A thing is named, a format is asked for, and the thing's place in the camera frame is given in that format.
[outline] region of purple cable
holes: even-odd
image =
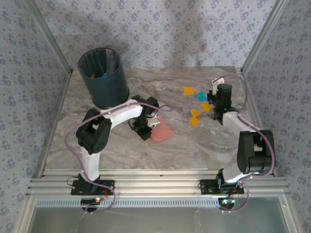
[[[246,193],[247,193],[246,201],[245,201],[245,203],[244,203],[240,208],[238,208],[238,209],[236,209],[236,210],[228,210],[228,209],[226,209],[226,208],[221,207],[221,209],[225,209],[227,212],[230,213],[230,212],[237,212],[237,211],[243,209],[243,208],[247,205],[247,203],[248,203],[249,194],[250,194],[250,193],[249,193],[249,188],[248,188],[248,186],[247,186],[246,183],[242,182],[242,180],[245,180],[245,179],[251,177],[252,175],[255,175],[255,176],[267,176],[267,175],[269,175],[269,174],[273,171],[273,169],[274,169],[274,163],[275,163],[276,157],[275,157],[275,154],[274,154],[272,145],[271,145],[271,143],[269,142],[269,140],[267,139],[267,137],[266,137],[259,129],[257,129],[257,128],[254,127],[253,125],[249,124],[249,123],[248,123],[247,121],[245,121],[242,117],[240,117],[240,113],[241,113],[241,111],[242,111],[243,109],[245,109],[246,103],[247,103],[248,91],[247,91],[246,82],[245,82],[240,76],[238,76],[238,75],[235,75],[235,74],[227,74],[227,75],[224,75],[224,76],[221,76],[221,77],[215,79],[215,80],[213,81],[213,83],[216,82],[216,81],[219,80],[219,79],[222,79],[222,78],[229,78],[229,77],[240,79],[241,82],[242,82],[243,85],[244,85],[244,88],[245,88],[245,101],[244,101],[244,104],[243,104],[242,108],[238,111],[237,118],[239,119],[240,122],[242,122],[244,125],[246,125],[246,126],[249,127],[250,129],[256,131],[256,132],[263,138],[263,140],[265,141],[265,143],[268,145],[268,148],[269,148],[270,153],[271,153],[271,166],[270,166],[270,168],[269,168],[269,170],[268,170],[267,172],[262,173],[262,174],[250,174],[250,175],[245,176],[245,177],[243,177],[243,178],[241,178],[241,179],[239,179],[239,180],[237,181],[238,184],[242,184],[243,186],[246,187]]]
[[[152,105],[147,104],[147,103],[134,102],[134,103],[124,104],[124,105],[119,106],[119,107],[117,107],[117,108],[115,108],[115,109],[112,109],[112,110],[110,111],[110,114],[113,113],[113,112],[115,112],[115,111],[118,111],[118,110],[120,110],[120,109],[129,107],[129,106],[133,106],[133,105],[144,105],[144,106],[147,106],[147,107],[151,107],[151,108],[153,108],[153,109],[156,109],[156,110],[158,110],[158,111],[164,111],[164,112],[171,112],[171,111],[173,110],[173,108],[172,108],[170,105],[168,105],[168,104],[162,105],[161,107],[158,108],[158,107],[152,106]],[[87,120],[81,122],[80,124],[78,124],[76,127],[74,127],[73,129],[71,129],[71,130],[66,134],[65,140],[64,140],[67,149],[78,159],[79,164],[80,164],[80,167],[81,167],[81,170],[83,171],[83,174],[84,174],[86,180],[87,180],[89,183],[93,184],[93,185],[96,185],[96,186],[98,186],[98,187],[102,187],[102,188],[106,188],[106,189],[110,190],[110,191],[112,192],[112,194],[113,194],[113,200],[112,200],[111,204],[110,204],[107,208],[104,208],[104,209],[102,209],[102,210],[100,210],[100,211],[91,212],[91,214],[92,214],[92,213],[102,213],[102,212],[105,212],[106,210],[111,209],[111,207],[114,205],[114,203],[115,203],[115,201],[116,201],[116,193],[115,193],[115,191],[114,191],[112,188],[110,188],[109,186],[106,186],[106,185],[103,185],[103,184],[99,184],[99,183],[95,183],[95,182],[93,182],[93,181],[87,176],[81,158],[80,158],[80,157],[78,156],[78,154],[68,145],[68,137],[69,137],[72,133],[76,132],[76,131],[78,130],[78,128],[80,128],[80,127],[83,126],[84,124],[86,124],[86,123],[88,123],[88,122],[90,122],[90,121],[92,121],[92,120],[94,120],[94,119],[96,119],[96,118],[98,118],[98,117],[107,115],[107,114],[109,114],[109,112],[101,113],[101,114],[98,114],[98,115],[96,115],[96,116],[92,116],[92,117],[90,117],[89,119],[87,119]],[[96,206],[89,205],[89,206],[86,207],[86,213],[88,213],[88,212],[87,212],[87,209],[90,208],[90,207],[95,207],[95,208],[97,208]]]

